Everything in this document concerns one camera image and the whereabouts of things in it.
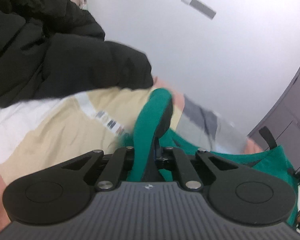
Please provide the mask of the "green zip hoodie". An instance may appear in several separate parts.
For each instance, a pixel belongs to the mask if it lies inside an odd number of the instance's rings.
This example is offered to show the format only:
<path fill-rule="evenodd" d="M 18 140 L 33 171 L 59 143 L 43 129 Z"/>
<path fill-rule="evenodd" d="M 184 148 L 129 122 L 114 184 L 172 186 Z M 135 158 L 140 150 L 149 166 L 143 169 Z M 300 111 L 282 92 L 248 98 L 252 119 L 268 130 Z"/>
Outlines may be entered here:
<path fill-rule="evenodd" d="M 172 113 L 170 92 L 154 90 L 128 139 L 134 163 L 127 180 L 139 186 L 132 201 L 138 222 L 205 235 L 294 226 L 298 184 L 279 146 L 255 154 L 211 152 L 238 168 L 221 172 L 205 191 L 186 191 L 170 171 L 158 169 L 156 151 L 161 147 L 181 148 L 189 155 L 199 149 L 170 129 Z"/>

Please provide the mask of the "grey wardrobe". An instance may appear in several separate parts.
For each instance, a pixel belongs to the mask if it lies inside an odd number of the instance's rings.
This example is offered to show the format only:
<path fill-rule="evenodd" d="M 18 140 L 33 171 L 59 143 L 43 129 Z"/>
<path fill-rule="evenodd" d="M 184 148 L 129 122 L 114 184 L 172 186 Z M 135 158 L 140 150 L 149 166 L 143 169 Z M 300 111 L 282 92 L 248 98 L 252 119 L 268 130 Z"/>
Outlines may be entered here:
<path fill-rule="evenodd" d="M 263 150 L 269 147 L 259 134 L 266 126 L 296 170 L 300 170 L 300 68 L 272 109 L 249 133 Z"/>

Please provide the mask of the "black puffer jacket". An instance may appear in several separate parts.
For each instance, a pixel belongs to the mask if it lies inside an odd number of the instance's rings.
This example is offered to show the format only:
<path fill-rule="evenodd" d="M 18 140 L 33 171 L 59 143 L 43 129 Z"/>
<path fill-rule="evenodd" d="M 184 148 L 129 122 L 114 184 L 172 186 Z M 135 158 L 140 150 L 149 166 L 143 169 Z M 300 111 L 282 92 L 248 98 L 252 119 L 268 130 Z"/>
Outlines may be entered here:
<path fill-rule="evenodd" d="M 71 0 L 0 0 L 0 108 L 97 88 L 145 89 L 147 56 L 106 41 Z"/>

